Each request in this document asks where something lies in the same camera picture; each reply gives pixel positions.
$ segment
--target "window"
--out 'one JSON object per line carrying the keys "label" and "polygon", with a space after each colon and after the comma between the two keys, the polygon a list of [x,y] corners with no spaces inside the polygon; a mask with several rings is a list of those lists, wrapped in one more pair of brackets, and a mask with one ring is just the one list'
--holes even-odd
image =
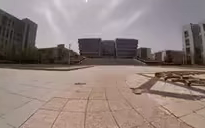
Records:
{"label": "window", "polygon": [[205,24],[203,24],[203,30],[205,31]]}
{"label": "window", "polygon": [[189,39],[186,39],[186,40],[185,40],[185,44],[186,44],[186,46],[189,46],[189,45],[190,45],[190,40],[189,40]]}
{"label": "window", "polygon": [[188,31],[184,31],[184,37],[188,37]]}

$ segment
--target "steps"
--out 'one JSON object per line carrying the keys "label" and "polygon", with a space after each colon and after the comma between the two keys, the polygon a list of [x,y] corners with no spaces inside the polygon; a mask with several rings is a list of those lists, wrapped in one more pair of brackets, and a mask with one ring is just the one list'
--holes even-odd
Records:
{"label": "steps", "polygon": [[81,65],[145,65],[136,59],[86,58]]}

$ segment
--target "ground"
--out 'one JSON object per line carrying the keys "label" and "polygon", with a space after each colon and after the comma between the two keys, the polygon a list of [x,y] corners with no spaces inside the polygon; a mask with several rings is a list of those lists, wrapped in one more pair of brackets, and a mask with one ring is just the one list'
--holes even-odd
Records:
{"label": "ground", "polygon": [[[0,68],[0,128],[205,128],[205,87],[186,88],[150,78],[173,70],[187,69]],[[130,89],[148,82],[149,92],[136,95]]]}

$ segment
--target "glass window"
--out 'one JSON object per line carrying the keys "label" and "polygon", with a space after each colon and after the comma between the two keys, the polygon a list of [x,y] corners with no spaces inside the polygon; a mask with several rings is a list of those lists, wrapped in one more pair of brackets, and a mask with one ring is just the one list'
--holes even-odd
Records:
{"label": "glass window", "polygon": [[205,31],[205,24],[203,24],[203,30]]}

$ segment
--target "cloud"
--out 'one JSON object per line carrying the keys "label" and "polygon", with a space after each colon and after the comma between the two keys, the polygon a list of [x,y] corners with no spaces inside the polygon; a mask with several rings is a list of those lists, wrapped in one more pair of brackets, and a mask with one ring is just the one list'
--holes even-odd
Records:
{"label": "cloud", "polygon": [[99,13],[99,19],[103,20],[109,17],[109,15],[123,2],[123,0],[111,0],[105,8]]}

